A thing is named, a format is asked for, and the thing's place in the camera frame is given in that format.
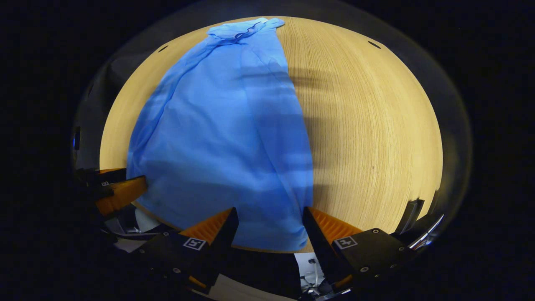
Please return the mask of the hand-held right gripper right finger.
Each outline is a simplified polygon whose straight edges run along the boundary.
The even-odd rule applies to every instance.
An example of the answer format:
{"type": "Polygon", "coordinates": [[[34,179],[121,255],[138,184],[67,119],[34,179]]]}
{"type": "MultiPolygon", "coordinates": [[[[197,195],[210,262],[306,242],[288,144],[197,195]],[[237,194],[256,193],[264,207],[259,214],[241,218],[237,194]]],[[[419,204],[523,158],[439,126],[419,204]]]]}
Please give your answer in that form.
{"type": "Polygon", "coordinates": [[[311,207],[303,210],[303,225],[336,293],[377,286],[413,260],[413,250],[407,244],[376,227],[363,231],[311,207]]]}

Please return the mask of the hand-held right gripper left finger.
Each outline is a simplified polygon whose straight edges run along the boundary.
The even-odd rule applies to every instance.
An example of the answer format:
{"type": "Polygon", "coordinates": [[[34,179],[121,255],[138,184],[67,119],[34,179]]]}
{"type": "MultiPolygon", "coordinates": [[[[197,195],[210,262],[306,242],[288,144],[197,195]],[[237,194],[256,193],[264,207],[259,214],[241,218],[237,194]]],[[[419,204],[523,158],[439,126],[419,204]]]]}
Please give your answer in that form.
{"type": "Polygon", "coordinates": [[[150,276],[180,290],[209,293],[226,265],[239,225],[236,208],[183,231],[164,231],[134,251],[150,276]]]}

